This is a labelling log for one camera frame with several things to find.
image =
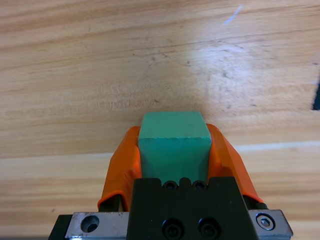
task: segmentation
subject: wood grain surface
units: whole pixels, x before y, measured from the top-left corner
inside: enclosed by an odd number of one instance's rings
[[[200,111],[293,239],[319,239],[319,12],[319,0],[0,0],[0,238],[96,211],[129,127]]]

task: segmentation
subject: metal bracket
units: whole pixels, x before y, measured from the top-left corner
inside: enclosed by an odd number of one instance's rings
[[[293,232],[281,210],[249,210],[259,240],[290,240]],[[129,212],[75,212],[66,239],[125,240]]]

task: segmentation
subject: screw hole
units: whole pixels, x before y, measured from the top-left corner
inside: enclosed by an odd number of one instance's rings
[[[195,181],[192,186],[196,189],[206,189],[207,188],[207,184],[205,184],[205,182],[201,181],[201,180],[197,180]]]
[[[163,187],[165,189],[168,189],[168,190],[175,190],[178,188],[178,185],[176,184],[175,181],[166,181],[164,184],[163,184]]]
[[[204,238],[214,240],[220,236],[221,229],[216,220],[208,217],[200,219],[199,232]]]
[[[175,218],[165,220],[162,225],[162,233],[167,240],[179,240],[184,235],[183,224]]]
[[[91,233],[99,226],[99,218],[95,215],[86,216],[81,222],[81,230],[85,233]]]

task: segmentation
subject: orange rubber pad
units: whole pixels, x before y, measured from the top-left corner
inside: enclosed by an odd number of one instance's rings
[[[235,177],[242,195],[263,203],[258,197],[249,174],[237,151],[226,140],[217,127],[207,124],[212,145],[209,156],[208,180],[211,177]],[[130,211],[135,179],[142,178],[140,153],[138,149],[140,126],[128,130],[114,152],[106,175],[100,204],[115,195],[122,196],[123,210]]]
[[[138,149],[139,132],[139,126],[131,127],[114,152],[110,160],[98,208],[100,208],[101,203],[109,198],[121,195],[123,210],[125,212],[129,211],[134,181],[142,178]]]

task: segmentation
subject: green block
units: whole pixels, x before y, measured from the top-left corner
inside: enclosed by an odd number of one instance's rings
[[[138,147],[143,178],[207,182],[211,135],[199,112],[146,113]]]

